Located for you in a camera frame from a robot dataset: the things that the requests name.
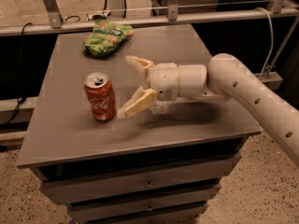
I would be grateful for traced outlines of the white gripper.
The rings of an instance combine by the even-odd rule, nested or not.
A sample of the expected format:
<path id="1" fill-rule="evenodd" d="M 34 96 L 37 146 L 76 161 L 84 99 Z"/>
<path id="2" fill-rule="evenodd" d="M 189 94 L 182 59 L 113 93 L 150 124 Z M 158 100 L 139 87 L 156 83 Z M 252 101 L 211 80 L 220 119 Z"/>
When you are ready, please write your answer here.
<path id="1" fill-rule="evenodd" d="M 176 64 L 159 63 L 153 66 L 152 61 L 133 55 L 128 55 L 126 62 L 141 77 L 147 77 L 149 74 L 151 89 L 145 90 L 140 86 L 132 98 L 118 109 L 119 119 L 130 118 L 148 109 L 157 100 L 157 95 L 159 101 L 174 101 L 178 98 L 178 66 Z"/>

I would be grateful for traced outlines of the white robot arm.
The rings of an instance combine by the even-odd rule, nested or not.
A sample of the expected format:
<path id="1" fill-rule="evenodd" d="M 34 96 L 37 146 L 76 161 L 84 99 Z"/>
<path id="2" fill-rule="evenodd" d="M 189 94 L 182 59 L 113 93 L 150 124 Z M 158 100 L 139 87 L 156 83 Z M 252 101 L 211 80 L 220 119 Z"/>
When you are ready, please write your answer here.
<path id="1" fill-rule="evenodd" d="M 129 55 L 127 64 L 147 81 L 117 111 L 127 119 L 155 101 L 190 99 L 219 103 L 231 98 L 245 107 L 295 165 L 299 165 L 299 110 L 267 88 L 235 56 L 221 53 L 208 65 L 158 63 Z"/>

